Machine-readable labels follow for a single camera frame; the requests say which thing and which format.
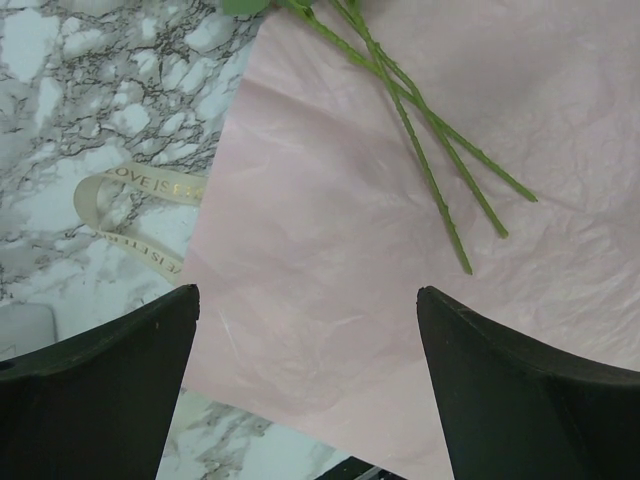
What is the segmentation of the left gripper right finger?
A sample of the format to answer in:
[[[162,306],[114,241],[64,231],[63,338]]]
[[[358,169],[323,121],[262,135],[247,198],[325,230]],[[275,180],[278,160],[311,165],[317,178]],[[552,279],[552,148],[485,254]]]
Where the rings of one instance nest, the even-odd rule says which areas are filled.
[[[636,479],[639,374],[559,350],[434,287],[417,319],[457,479]]]

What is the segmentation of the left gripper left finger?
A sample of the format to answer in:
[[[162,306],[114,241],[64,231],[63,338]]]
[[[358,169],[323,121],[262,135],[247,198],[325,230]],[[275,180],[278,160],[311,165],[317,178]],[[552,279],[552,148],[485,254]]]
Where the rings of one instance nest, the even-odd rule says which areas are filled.
[[[1,363],[4,479],[153,479],[200,313],[184,285]]]

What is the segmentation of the beige printed ribbon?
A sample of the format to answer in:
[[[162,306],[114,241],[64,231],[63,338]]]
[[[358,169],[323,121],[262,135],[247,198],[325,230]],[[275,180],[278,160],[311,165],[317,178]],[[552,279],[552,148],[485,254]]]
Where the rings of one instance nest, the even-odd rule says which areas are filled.
[[[82,179],[74,191],[73,205],[82,223],[99,237],[177,285],[182,258],[152,237],[121,230],[117,217],[124,212],[124,196],[135,192],[198,207],[206,183],[207,178],[202,175],[127,162]]]

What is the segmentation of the pink wrapping paper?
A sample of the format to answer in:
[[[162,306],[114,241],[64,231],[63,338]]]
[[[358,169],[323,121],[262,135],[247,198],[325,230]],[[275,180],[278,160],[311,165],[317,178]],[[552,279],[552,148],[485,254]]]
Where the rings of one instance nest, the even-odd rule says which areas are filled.
[[[427,104],[529,188],[420,141],[460,266],[383,84],[285,11],[262,24],[183,278],[185,383],[408,479],[451,466],[416,296],[434,286],[562,350],[639,366],[639,5],[365,1]]]

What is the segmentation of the peach pink flower stem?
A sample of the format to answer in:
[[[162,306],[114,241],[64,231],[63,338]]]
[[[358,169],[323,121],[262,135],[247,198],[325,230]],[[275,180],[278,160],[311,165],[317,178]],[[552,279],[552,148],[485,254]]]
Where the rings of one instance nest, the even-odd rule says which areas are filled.
[[[461,267],[466,274],[472,275],[473,269],[470,260],[464,250],[464,246],[449,212],[449,207],[440,192],[435,176],[430,168],[429,162],[412,125],[412,122],[409,119],[406,109],[404,108],[400,100],[400,87],[396,84],[395,81],[391,79],[388,69],[383,65],[382,56],[378,52],[378,48],[375,46],[374,41],[369,37],[365,38],[365,46],[369,52],[369,59],[367,59],[353,47],[351,47],[344,39],[338,36],[334,31],[332,31],[328,26],[317,19],[313,11],[311,1],[231,0],[222,1],[221,6],[222,11],[225,15],[232,16],[254,15],[264,12],[272,6],[281,6],[288,10],[290,13],[293,13],[297,18],[302,20],[316,33],[320,34],[325,40],[329,41],[332,45],[341,50],[352,63],[368,69],[382,81],[401,120],[401,123],[410,139],[411,145],[422,169],[423,176],[435,201],[440,216],[444,222],[447,234],[449,236],[449,239],[451,240],[453,249],[461,264]]]

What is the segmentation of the white flower stem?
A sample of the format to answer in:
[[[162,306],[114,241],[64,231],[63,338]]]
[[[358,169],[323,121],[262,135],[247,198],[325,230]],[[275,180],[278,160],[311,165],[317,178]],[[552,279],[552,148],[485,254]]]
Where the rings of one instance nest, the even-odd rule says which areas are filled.
[[[298,15],[301,19],[306,21],[312,28],[314,28],[318,33],[323,35],[327,40],[332,42],[335,46],[337,46],[340,50],[342,50],[347,57],[357,65],[361,65],[364,68],[368,69],[376,76],[380,76],[379,71],[373,64],[372,60],[367,60],[363,54],[359,53],[354,47],[352,47],[349,43],[347,43],[344,39],[340,38],[333,30],[331,30],[326,25],[322,24],[313,14],[313,11],[310,6],[303,6],[301,3],[296,1],[271,1],[270,4],[272,6],[278,6],[290,9],[293,13]],[[400,81],[400,83],[395,80],[392,81],[392,85],[399,89],[398,94],[408,100],[411,104],[413,104],[418,110],[417,102],[412,97],[409,89]],[[513,190],[522,195],[528,201],[535,203],[538,201],[537,197],[524,185],[518,182],[515,178],[513,178],[509,173],[507,173],[503,168],[501,168],[497,163],[491,160],[480,148],[473,145],[470,141],[464,138],[460,133],[458,133],[454,128],[452,128],[449,124],[447,124],[440,116],[438,116],[434,111],[435,120],[444,127],[444,132],[447,138],[453,139],[460,146],[466,149],[472,156],[474,156],[477,160],[479,160],[482,164],[488,167],[493,173],[498,175],[504,182],[506,182]]]

